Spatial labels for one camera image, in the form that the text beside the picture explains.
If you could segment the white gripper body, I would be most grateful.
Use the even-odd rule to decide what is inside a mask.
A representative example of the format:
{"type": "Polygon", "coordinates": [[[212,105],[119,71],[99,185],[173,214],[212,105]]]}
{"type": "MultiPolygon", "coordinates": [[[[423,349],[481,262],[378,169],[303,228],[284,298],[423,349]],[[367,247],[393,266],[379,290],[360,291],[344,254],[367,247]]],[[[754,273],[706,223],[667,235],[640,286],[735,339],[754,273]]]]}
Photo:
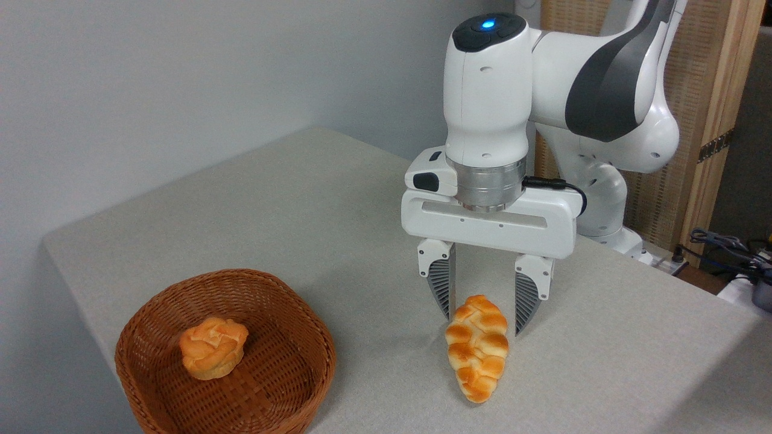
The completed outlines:
{"type": "Polygon", "coordinates": [[[526,189],[508,208],[473,212],[449,196],[408,189],[402,227],[425,239],[564,259],[574,250],[577,193],[526,189]]]}

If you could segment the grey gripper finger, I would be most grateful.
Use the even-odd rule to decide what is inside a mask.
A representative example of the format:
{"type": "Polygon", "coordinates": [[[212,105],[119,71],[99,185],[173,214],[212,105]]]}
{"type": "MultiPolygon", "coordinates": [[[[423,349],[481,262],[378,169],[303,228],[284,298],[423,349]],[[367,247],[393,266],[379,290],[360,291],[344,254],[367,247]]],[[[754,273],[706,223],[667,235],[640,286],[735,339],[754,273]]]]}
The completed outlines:
{"type": "Polygon", "coordinates": [[[554,259],[523,254],[516,259],[516,335],[537,313],[539,305],[549,298],[554,259]]]}
{"type": "Polygon", "coordinates": [[[441,312],[450,321],[456,308],[456,249],[452,242],[425,239],[417,246],[419,274],[426,278],[441,312]]]}

